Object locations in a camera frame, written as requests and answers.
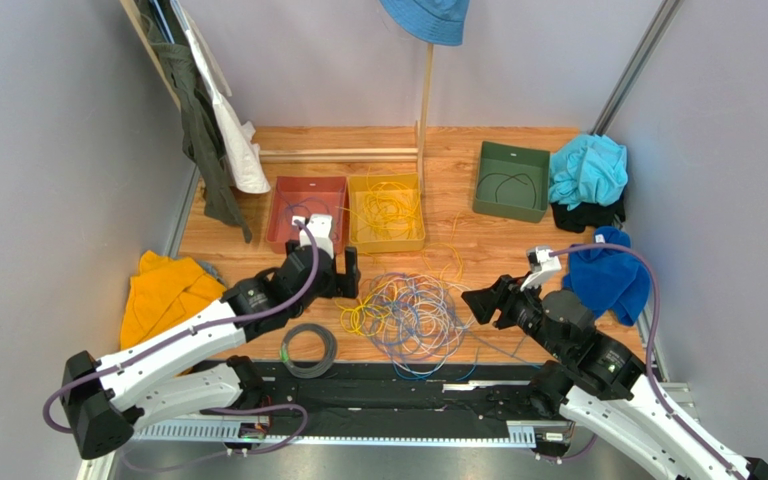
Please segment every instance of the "white wall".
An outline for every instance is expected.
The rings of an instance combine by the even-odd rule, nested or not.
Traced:
[[[412,125],[425,44],[378,0],[184,0],[243,118]],[[435,49],[433,125],[588,129],[659,0],[474,0],[461,47]]]
[[[608,134],[668,370],[704,426],[768,460],[768,2],[685,2]]]
[[[139,255],[169,241],[179,124],[117,1],[0,2],[0,479],[76,475],[41,405],[70,355],[115,348]]]

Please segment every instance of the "blue bucket hat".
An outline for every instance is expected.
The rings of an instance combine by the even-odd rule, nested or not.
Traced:
[[[420,40],[452,47],[464,41],[470,0],[380,1],[396,23]]]

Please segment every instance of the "storage bin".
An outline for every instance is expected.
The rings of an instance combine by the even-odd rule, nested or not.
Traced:
[[[550,152],[482,142],[473,211],[538,223],[549,181]]]
[[[298,240],[293,215],[310,218],[314,213],[324,213],[334,219],[331,240],[334,252],[341,253],[349,223],[346,195],[345,177],[278,177],[266,235],[272,251],[284,253],[288,240]]]
[[[352,176],[348,187],[349,241],[359,253],[422,250],[425,227],[417,174]]]

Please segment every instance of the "coiled cable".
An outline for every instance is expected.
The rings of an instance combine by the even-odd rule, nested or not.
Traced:
[[[322,343],[325,345],[325,355],[319,363],[312,367],[299,367],[291,358],[289,358],[289,342],[291,342],[296,335],[303,332],[315,333],[322,339]],[[280,360],[286,366],[286,369],[289,370],[289,373],[296,378],[319,378],[331,368],[336,359],[336,337],[334,337],[334,334],[331,333],[330,330],[315,323],[302,323],[301,325],[292,328],[290,331],[286,332],[286,336],[283,337],[283,341],[280,344]]]

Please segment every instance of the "yellow bin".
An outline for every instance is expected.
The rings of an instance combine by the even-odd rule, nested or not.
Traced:
[[[425,244],[419,177],[348,177],[351,231],[359,253],[413,252]]]

